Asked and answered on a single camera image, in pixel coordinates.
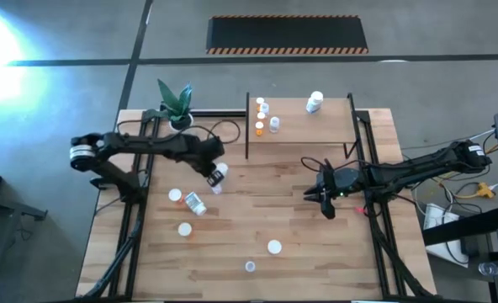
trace green plant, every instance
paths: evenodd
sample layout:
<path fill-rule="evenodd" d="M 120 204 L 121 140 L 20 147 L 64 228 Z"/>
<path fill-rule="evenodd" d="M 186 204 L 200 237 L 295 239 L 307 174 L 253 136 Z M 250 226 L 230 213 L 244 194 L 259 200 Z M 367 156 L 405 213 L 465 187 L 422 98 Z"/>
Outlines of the green plant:
<path fill-rule="evenodd" d="M 162 118 L 168 118 L 170 121 L 179 121 L 186 118 L 189 114 L 189 104 L 191 104 L 191 83 L 185 86 L 180 93 L 180 97 L 176 98 L 171 89 L 160 79 L 157 79 L 159 90 L 162 93 L 163 101 L 166 110 L 161 112 Z"/>

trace gray floor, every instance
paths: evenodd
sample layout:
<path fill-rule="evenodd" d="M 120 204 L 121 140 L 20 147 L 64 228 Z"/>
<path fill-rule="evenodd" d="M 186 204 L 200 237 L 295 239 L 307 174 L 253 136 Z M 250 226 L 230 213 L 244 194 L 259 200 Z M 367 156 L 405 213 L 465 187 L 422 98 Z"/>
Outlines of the gray floor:
<path fill-rule="evenodd" d="M 143 5 L 144 0 L 0 0 L 6 36 L 20 46 L 4 59 L 129 58 Z M 141 57 L 204 56 L 208 18 L 228 13 L 359 14 L 370 56 L 498 53 L 498 1 L 156 0 Z M 11 248 L 0 276 L 0 302 L 73 296 L 98 193 L 87 182 L 90 175 L 70 169 L 69 140 L 112 129 L 126 71 L 126 66 L 0 68 L 3 192 L 49 209 L 44 222 L 24 221 L 34 236 L 27 242 L 18 237 Z M 498 61 L 140 66 L 130 109 L 158 107 L 158 77 L 176 90 L 191 81 L 193 106 L 201 109 L 241 108 L 247 91 L 269 97 L 304 97 L 316 89 L 327 97 L 352 92 L 358 107 L 392 108 L 402 146 L 488 130 L 498 113 Z M 494 162 L 482 178 L 487 183 L 498 182 L 497 155 Z M 419 195 L 431 190 L 423 187 Z M 442 196 L 426 202 L 442 203 Z M 475 203 L 495 208 L 498 195 Z M 457 279 L 454 265 L 432 260 L 432 269 L 441 295 L 489 300 L 486 284 Z"/>

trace plant pot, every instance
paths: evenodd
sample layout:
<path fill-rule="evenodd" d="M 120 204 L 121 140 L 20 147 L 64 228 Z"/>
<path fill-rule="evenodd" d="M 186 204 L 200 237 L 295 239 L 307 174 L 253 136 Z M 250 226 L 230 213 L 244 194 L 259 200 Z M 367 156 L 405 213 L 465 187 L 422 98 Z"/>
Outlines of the plant pot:
<path fill-rule="evenodd" d="M 179 121 L 168 121 L 168 125 L 171 127 L 171 130 L 180 131 L 184 128 L 193 125 L 193 116 L 188 114 L 185 118 Z"/>

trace potted plant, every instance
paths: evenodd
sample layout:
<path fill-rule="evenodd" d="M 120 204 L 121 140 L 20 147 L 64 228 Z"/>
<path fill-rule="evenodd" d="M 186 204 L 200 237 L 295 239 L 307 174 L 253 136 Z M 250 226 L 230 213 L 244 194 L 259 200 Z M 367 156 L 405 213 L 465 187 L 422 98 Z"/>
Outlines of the potted plant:
<path fill-rule="evenodd" d="M 173 130 L 182 130 L 192 125 L 193 116 L 189 113 L 191 92 L 193 91 L 191 83 L 185 86 L 178 98 L 163 81 L 157 79 L 157 83 L 163 97 L 161 117 L 168 118 L 168 124 Z"/>

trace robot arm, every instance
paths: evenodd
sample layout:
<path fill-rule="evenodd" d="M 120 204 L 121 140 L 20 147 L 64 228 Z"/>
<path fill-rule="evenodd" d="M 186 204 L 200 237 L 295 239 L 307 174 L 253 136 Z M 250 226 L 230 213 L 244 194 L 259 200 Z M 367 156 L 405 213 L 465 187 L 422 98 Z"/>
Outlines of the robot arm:
<path fill-rule="evenodd" d="M 119 153 L 162 155 L 175 162 L 186 162 L 195 172 L 207 178 L 212 187 L 223 179 L 213 162 L 225 154 L 218 136 L 201 141 L 197 136 L 182 133 L 162 138 L 115 132 L 92 133 L 72 138 L 70 160 L 74 169 L 93 171 L 102 177 L 104 183 L 116 185 L 122 201 L 126 202 L 127 197 L 138 195 L 140 185 L 136 173 L 126 173 L 109 162 L 110 157 Z"/>
<path fill-rule="evenodd" d="M 322 214 L 335 218 L 332 199 L 369 189 L 379 201 L 389 201 L 404 187 L 444 173 L 480 173 L 492 161 L 479 144 L 472 141 L 453 142 L 432 154 L 396 164 L 362 162 L 361 170 L 334 169 L 325 160 L 316 176 L 316 184 L 307 189 L 305 200 L 321 204 Z"/>

